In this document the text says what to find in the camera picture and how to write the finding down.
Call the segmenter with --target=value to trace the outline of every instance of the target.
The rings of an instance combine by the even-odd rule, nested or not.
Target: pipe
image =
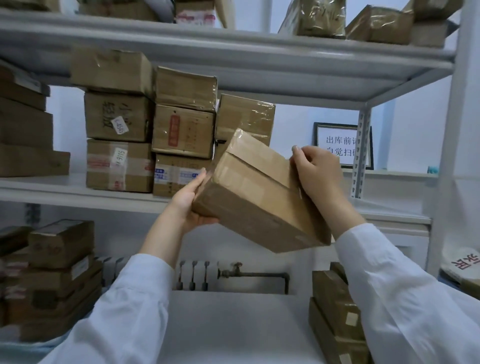
[[[233,265],[232,270],[218,270],[217,279],[220,277],[230,278],[230,277],[266,277],[266,278],[283,278],[285,280],[285,294],[288,294],[288,287],[290,283],[290,274],[283,273],[244,273],[240,272],[240,267],[242,263],[238,262]]]

